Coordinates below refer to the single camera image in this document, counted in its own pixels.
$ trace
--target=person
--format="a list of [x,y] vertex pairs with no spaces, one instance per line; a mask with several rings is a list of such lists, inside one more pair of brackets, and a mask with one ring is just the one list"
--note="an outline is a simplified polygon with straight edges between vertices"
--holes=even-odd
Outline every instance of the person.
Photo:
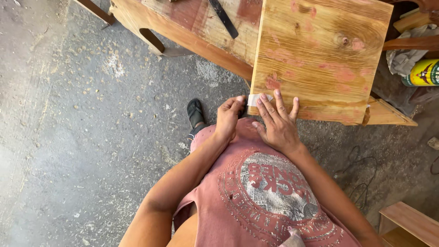
[[191,101],[191,153],[150,189],[119,246],[382,246],[300,141],[299,99],[288,113],[273,94],[277,110],[265,94],[256,103],[266,128],[238,120],[245,96],[224,102],[212,126]]

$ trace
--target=yellow can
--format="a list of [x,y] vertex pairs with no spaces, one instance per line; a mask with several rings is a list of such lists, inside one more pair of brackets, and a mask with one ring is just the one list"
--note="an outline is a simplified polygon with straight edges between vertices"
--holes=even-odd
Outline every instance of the yellow can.
[[408,87],[439,86],[439,59],[418,61],[402,82]]

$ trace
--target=wooden table leg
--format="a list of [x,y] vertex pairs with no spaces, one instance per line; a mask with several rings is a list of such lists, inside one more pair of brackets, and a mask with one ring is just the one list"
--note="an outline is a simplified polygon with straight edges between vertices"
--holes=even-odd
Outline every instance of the wooden table leg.
[[90,0],[75,0],[75,2],[79,3],[79,5],[81,5],[83,8],[87,9],[90,13],[94,14],[107,24],[113,25],[115,22],[113,15],[107,14]]

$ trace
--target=finger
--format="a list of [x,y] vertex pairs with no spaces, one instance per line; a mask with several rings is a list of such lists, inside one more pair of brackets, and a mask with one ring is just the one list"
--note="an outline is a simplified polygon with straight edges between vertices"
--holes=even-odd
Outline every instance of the finger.
[[265,108],[267,109],[267,111],[270,114],[270,116],[273,119],[273,121],[276,122],[277,120],[280,120],[281,117],[276,112],[274,107],[271,105],[270,101],[267,98],[267,95],[266,94],[261,94],[261,96],[259,98],[261,99],[262,103],[264,104]]
[[294,99],[293,99],[293,110],[291,110],[291,112],[290,112],[290,118],[294,122],[296,122],[297,114],[299,113],[299,105],[300,105],[299,104],[299,98],[298,97],[294,97]]
[[265,108],[265,105],[260,99],[256,100],[256,106],[258,107],[259,115],[261,115],[261,118],[264,120],[265,125],[274,124],[273,119],[271,118],[270,114]]
[[274,97],[276,98],[277,112],[283,119],[287,119],[288,113],[284,106],[284,100],[282,99],[281,91],[279,89],[274,90]]
[[244,96],[240,95],[235,98],[235,101],[230,107],[230,110],[232,110],[235,113],[238,113],[243,104],[244,104]]
[[256,128],[256,130],[258,131],[258,134],[262,138],[262,140],[264,142],[267,142],[267,131],[265,130],[264,126],[258,121],[254,121],[252,123],[252,125],[253,125],[253,127]]
[[232,107],[233,103],[237,100],[238,97],[243,97],[243,100],[242,100],[242,103],[241,103],[241,105],[242,105],[244,103],[244,101],[245,101],[245,98],[246,98],[245,95],[240,95],[240,96],[237,96],[237,97],[229,98],[228,100],[226,100],[226,102],[224,102],[221,105],[221,107],[224,108],[224,109],[230,109]]

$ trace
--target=concrete floor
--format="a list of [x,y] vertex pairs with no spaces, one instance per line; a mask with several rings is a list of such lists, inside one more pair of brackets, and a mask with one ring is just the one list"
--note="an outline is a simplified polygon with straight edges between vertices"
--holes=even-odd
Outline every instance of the concrete floor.
[[[0,0],[0,246],[117,246],[148,190],[189,148],[186,104],[209,122],[243,80],[196,55],[157,58],[119,23],[105,25],[75,2]],[[99,3],[108,9],[108,3]],[[167,46],[175,45],[166,41]],[[439,220],[439,102],[418,127],[345,127],[299,121],[302,141],[330,174],[378,159],[363,213],[404,201]],[[366,160],[338,178],[349,195],[368,182]]]

